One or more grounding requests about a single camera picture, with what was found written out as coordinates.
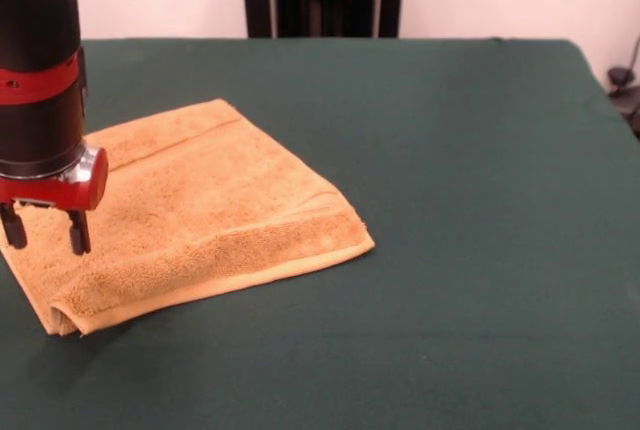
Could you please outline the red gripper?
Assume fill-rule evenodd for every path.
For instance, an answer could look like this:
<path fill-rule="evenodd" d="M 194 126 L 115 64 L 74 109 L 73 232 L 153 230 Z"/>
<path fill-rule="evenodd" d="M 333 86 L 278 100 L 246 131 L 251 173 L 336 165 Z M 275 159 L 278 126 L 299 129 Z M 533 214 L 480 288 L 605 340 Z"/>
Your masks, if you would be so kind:
<path fill-rule="evenodd" d="M 27 245 L 25 228 L 11 202 L 68 211 L 70 243 L 75 255 L 91 252 L 85 211 L 97 208 L 105 192 L 109 161 L 105 149 L 85 146 L 79 161 L 63 173 L 36 179 L 1 177 L 1 222 L 7 242 Z"/>

